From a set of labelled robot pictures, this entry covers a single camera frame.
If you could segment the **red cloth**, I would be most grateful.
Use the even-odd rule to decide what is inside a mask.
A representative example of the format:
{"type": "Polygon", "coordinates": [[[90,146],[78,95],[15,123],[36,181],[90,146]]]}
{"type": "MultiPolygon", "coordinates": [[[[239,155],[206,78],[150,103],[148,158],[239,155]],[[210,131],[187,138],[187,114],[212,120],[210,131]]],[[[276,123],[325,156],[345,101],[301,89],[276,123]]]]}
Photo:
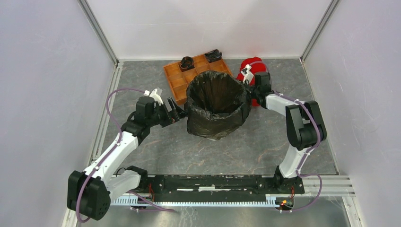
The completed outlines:
{"type": "Polygon", "coordinates": [[[252,106],[267,108],[266,96],[271,93],[270,73],[261,58],[245,59],[236,80],[244,85],[252,106]]]}

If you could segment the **rolled black bag back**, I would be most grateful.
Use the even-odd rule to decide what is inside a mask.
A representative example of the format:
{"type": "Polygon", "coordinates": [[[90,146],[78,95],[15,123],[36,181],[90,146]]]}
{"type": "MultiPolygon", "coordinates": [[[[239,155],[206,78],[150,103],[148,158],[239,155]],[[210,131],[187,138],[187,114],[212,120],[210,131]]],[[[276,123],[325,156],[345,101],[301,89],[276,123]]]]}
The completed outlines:
{"type": "Polygon", "coordinates": [[[208,63],[213,63],[222,59],[222,52],[218,49],[207,52],[204,54],[208,63]]]}

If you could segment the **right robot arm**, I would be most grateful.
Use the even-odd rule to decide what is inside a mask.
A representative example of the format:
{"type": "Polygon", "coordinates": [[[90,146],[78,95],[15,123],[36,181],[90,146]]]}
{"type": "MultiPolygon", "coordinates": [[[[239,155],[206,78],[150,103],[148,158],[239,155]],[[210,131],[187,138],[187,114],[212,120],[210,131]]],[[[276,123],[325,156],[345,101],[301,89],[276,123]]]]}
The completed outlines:
{"type": "Polygon", "coordinates": [[[246,73],[243,82],[251,97],[264,109],[275,111],[286,118],[289,147],[284,160],[276,168],[273,187],[287,192],[299,180],[301,169],[311,154],[327,138],[327,130],[316,101],[300,101],[272,89],[270,73],[246,73]]]}

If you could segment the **right aluminium corner post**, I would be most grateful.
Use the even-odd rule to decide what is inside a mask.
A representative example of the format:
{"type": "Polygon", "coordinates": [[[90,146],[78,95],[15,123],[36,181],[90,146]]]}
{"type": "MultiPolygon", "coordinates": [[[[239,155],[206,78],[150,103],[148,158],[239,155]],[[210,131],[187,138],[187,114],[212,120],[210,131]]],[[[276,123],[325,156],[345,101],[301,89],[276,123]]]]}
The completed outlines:
{"type": "Polygon", "coordinates": [[[325,29],[327,23],[331,19],[332,15],[333,15],[334,11],[336,10],[339,3],[340,3],[340,0],[331,0],[330,1],[326,11],[324,12],[320,22],[318,23],[315,31],[313,32],[306,48],[304,49],[304,51],[300,57],[300,61],[302,63],[304,63],[306,61],[306,59],[308,58],[308,56],[310,55],[313,47],[317,43],[319,37],[321,36],[323,30],[325,29]]]}

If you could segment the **black trash bag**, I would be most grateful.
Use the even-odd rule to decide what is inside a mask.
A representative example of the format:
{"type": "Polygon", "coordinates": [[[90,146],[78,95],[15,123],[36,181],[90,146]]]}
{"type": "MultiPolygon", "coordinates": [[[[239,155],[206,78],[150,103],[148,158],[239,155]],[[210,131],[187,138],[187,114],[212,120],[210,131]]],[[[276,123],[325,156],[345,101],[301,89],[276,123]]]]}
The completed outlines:
{"type": "Polygon", "coordinates": [[[231,75],[204,71],[189,83],[187,132],[191,135],[220,140],[241,127],[251,109],[251,96],[245,84],[231,75]]]}

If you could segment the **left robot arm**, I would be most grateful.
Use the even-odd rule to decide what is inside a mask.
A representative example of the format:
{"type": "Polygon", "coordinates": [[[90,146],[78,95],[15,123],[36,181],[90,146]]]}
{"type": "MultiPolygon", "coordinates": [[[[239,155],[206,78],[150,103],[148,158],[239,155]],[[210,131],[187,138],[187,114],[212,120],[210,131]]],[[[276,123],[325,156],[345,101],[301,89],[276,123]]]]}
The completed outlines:
{"type": "Polygon", "coordinates": [[[68,178],[67,207],[75,211],[79,222],[82,219],[100,220],[113,201],[131,190],[144,192],[148,179],[138,170],[128,168],[121,175],[113,174],[154,126],[166,127],[180,121],[187,113],[168,98],[171,109],[158,95],[140,97],[136,109],[121,126],[114,142],[103,154],[83,171],[73,171],[68,178]]]}

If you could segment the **aluminium corner post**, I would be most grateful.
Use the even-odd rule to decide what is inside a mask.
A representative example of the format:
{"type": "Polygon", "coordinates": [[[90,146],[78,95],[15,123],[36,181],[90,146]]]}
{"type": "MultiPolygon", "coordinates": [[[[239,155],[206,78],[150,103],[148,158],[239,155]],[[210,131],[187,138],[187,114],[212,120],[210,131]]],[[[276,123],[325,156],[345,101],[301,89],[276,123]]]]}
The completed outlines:
{"type": "Polygon", "coordinates": [[[107,40],[105,33],[103,32],[97,18],[95,17],[94,12],[89,5],[89,2],[87,0],[78,0],[78,3],[83,9],[84,14],[86,15],[89,23],[91,24],[96,36],[100,40],[109,58],[115,65],[117,65],[119,63],[119,59],[113,51],[113,48],[111,47],[109,41],[107,40]]]}
{"type": "Polygon", "coordinates": [[[331,0],[330,1],[326,11],[324,12],[320,22],[318,23],[315,31],[313,32],[306,48],[304,49],[304,51],[300,57],[300,61],[302,63],[304,63],[306,61],[306,59],[308,58],[308,56],[310,55],[313,47],[317,43],[319,37],[321,36],[323,30],[325,29],[327,23],[331,19],[332,15],[333,15],[334,11],[336,10],[339,3],[340,3],[340,0],[331,0]]]}

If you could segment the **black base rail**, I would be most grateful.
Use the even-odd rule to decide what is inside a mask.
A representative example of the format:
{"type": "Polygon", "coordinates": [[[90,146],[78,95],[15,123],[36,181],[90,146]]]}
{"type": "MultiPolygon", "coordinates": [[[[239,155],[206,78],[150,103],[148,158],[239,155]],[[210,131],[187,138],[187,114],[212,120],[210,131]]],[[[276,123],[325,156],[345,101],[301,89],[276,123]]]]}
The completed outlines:
{"type": "Polygon", "coordinates": [[[148,175],[135,191],[154,202],[259,202],[266,195],[304,194],[301,178],[272,175],[148,175]]]}

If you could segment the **left aluminium corner post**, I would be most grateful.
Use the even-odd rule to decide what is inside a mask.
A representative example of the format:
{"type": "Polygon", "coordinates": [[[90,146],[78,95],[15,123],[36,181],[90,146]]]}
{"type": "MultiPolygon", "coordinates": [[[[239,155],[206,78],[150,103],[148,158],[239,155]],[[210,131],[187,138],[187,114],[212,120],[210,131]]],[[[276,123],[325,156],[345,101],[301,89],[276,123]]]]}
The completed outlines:
{"type": "Polygon", "coordinates": [[[113,48],[111,47],[109,41],[107,40],[105,33],[103,32],[97,18],[95,17],[94,12],[89,5],[89,2],[87,0],[78,0],[78,3],[83,9],[84,14],[86,15],[89,23],[91,24],[96,36],[100,40],[109,58],[115,65],[117,65],[119,63],[119,59],[113,51],[113,48]]]}

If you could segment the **rolled black bag left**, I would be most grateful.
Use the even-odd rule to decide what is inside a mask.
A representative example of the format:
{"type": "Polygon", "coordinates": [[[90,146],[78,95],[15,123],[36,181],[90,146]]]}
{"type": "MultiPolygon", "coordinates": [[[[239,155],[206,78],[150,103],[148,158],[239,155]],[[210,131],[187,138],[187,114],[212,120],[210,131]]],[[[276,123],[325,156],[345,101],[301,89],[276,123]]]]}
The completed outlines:
{"type": "Polygon", "coordinates": [[[179,69],[181,72],[185,72],[195,68],[194,60],[192,57],[185,56],[178,63],[179,69]]]}

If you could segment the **rolled black bag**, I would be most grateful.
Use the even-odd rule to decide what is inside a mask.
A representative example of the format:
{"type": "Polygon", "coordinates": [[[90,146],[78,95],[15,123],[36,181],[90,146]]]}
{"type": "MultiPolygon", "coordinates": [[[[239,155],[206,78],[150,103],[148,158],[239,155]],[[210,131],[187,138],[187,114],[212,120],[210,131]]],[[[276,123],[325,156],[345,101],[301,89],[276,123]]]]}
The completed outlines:
{"type": "Polygon", "coordinates": [[[213,63],[222,59],[222,52],[218,49],[207,52],[204,54],[208,63],[213,63]]]}
{"type": "Polygon", "coordinates": [[[178,63],[179,69],[181,72],[185,72],[195,68],[194,60],[192,57],[185,56],[178,63]]]}

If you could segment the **orange compartment tray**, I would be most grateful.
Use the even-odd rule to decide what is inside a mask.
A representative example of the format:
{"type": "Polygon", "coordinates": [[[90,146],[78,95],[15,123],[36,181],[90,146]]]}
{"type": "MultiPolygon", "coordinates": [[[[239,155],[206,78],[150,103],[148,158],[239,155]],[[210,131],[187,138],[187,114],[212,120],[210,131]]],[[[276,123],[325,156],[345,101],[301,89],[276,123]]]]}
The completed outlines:
{"type": "Polygon", "coordinates": [[[163,67],[165,76],[173,93],[175,102],[183,105],[187,101],[186,89],[190,82],[201,72],[214,70],[224,72],[232,76],[231,70],[221,58],[214,62],[209,62],[204,54],[193,56],[193,68],[181,71],[180,61],[176,61],[163,67]]]}

